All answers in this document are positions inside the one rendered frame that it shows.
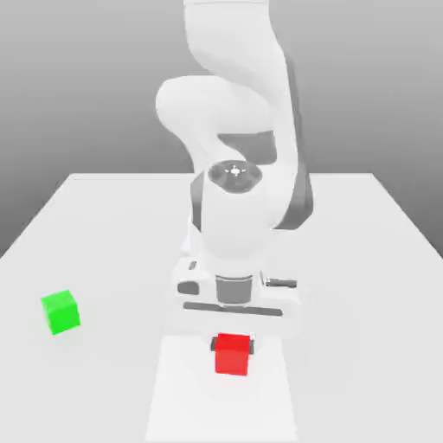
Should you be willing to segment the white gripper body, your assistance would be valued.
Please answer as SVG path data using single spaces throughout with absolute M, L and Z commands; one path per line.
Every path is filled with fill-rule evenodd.
M 172 301 L 172 325 L 205 337 L 229 333 L 293 338 L 300 331 L 301 303 L 296 291 L 264 291 L 248 305 L 180 295 Z

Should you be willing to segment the small red cube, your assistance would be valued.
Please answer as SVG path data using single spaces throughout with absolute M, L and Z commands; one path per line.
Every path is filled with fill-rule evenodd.
M 215 372 L 247 376 L 250 336 L 220 333 L 215 338 Z

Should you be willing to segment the small green cube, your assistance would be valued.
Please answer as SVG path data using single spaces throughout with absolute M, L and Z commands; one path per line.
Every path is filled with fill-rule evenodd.
M 45 296 L 41 302 L 48 328 L 53 335 L 80 326 L 78 305 L 69 290 Z

